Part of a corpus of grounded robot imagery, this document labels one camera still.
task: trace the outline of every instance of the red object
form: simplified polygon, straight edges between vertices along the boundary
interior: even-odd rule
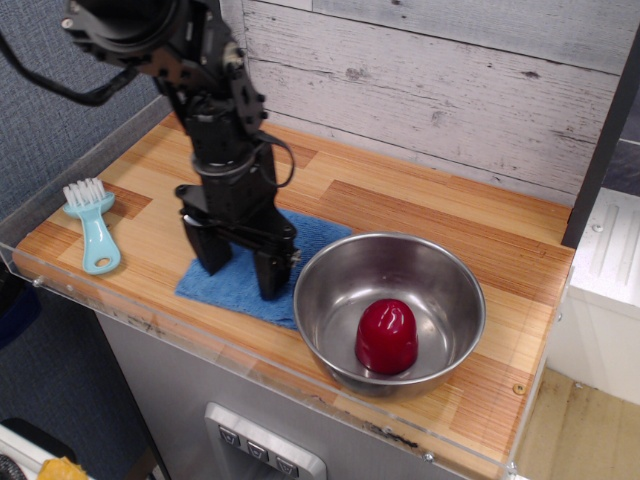
[[[369,370],[400,373],[418,358],[416,319],[409,306],[385,298],[364,311],[356,336],[356,356]]]

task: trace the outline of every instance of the white bristles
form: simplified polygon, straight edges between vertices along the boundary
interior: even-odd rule
[[[62,189],[67,203],[72,207],[83,207],[104,199],[106,192],[98,178],[87,178]]]

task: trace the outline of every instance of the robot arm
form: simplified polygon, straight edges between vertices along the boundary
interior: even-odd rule
[[[62,26],[98,60],[154,78],[202,179],[176,189],[193,249],[210,274],[230,259],[229,242],[253,250],[260,293],[275,297],[299,258],[295,227],[274,206],[291,176],[277,184],[272,145],[288,147],[260,130],[265,97],[217,0],[69,0]]]

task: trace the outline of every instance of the button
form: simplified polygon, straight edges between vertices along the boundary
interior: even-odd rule
[[[234,447],[240,446],[240,437],[238,437],[236,432],[229,430],[222,425],[218,425],[218,428],[220,429],[220,436],[225,442],[229,445],[233,445]]]
[[[278,470],[282,473],[286,473],[293,478],[298,478],[298,467],[295,463],[291,463],[289,460],[276,456],[276,465],[278,465]]]
[[[269,462],[269,452],[264,447],[261,447],[257,443],[253,443],[252,441],[247,442],[247,449],[253,458],[260,460],[261,462],[268,463]]]

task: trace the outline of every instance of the bowl rim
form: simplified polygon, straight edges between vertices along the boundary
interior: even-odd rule
[[[317,264],[320,261],[320,258],[323,257],[327,252],[334,250],[338,247],[340,247],[343,244],[346,243],[351,243],[354,241],[358,241],[361,240],[363,238],[376,238],[376,237],[392,237],[392,238],[397,238],[397,239],[401,239],[401,240],[411,240],[411,241],[417,241],[419,243],[422,243],[423,245],[429,247],[429,248],[434,248],[436,250],[438,250],[440,253],[442,253],[443,255],[445,255],[446,257],[448,257],[450,260],[453,261],[453,263],[462,271],[462,273],[464,274],[464,276],[469,280],[469,282],[472,284],[472,287],[474,288],[474,290],[477,292],[477,296],[478,296],[478,307],[479,307],[479,320],[480,320],[480,326],[478,328],[478,330],[476,331],[474,338],[472,339],[471,343],[469,344],[469,346],[465,349],[465,351],[463,352],[463,354],[460,356],[460,358],[458,358],[454,363],[452,363],[451,365],[447,366],[446,368],[440,370],[439,372],[436,373],[432,373],[430,375],[426,375],[426,376],[422,376],[422,377],[417,377],[417,378],[409,378],[409,379],[394,379],[393,377],[395,377],[395,375],[389,375],[388,378],[370,378],[370,377],[364,377],[362,375],[358,375],[356,373],[353,373],[349,370],[346,370],[342,367],[340,367],[339,365],[335,365],[334,363],[330,362],[321,352],[320,350],[318,350],[318,348],[314,345],[314,343],[311,341],[311,339],[309,338],[309,336],[307,335],[307,333],[304,331],[304,329],[301,328],[300,325],[300,321],[299,321],[299,317],[300,315],[298,314],[298,299],[300,296],[300,289],[299,289],[299,285],[301,284],[301,281],[307,276],[309,275],[309,271],[314,267],[315,264]],[[339,240],[336,240],[332,243],[330,243],[329,245],[325,246],[324,248],[322,248],[321,250],[319,250],[307,263],[306,265],[302,268],[302,271],[300,272],[300,275],[298,276],[298,279],[296,281],[296,285],[294,287],[294,291],[293,291],[293,319],[295,321],[296,327],[298,329],[298,333],[300,334],[300,336],[302,337],[302,339],[304,340],[304,342],[306,343],[307,347],[313,352],[313,354],[322,361],[322,363],[325,365],[325,367],[330,368],[332,370],[335,370],[336,372],[340,373],[341,375],[344,375],[350,379],[353,380],[357,380],[369,385],[380,385],[380,386],[401,386],[401,385],[414,385],[414,384],[418,384],[418,383],[422,383],[422,382],[426,382],[429,380],[435,380],[438,378],[442,378],[447,376],[449,373],[451,373],[454,369],[456,369],[463,361],[465,361],[467,359],[467,357],[469,357],[469,355],[475,350],[476,346],[478,345],[478,343],[480,342],[480,338],[482,337],[482,334],[484,332],[485,329],[485,325],[486,325],[486,301],[484,298],[484,292],[482,290],[482,287],[480,286],[480,282],[478,282],[476,276],[473,274],[473,272],[469,269],[469,267],[462,261],[460,260],[460,258],[458,258],[458,256],[456,256],[455,254],[453,254],[452,252],[450,252],[448,249],[444,248],[442,245],[438,245],[437,243],[434,243],[430,240],[427,240],[423,237],[420,237],[418,235],[413,235],[413,234],[408,234],[408,233],[402,233],[402,232],[392,232],[392,231],[373,231],[373,232],[364,232],[364,233],[357,233],[357,234],[352,234],[349,235],[347,237],[341,238]]]

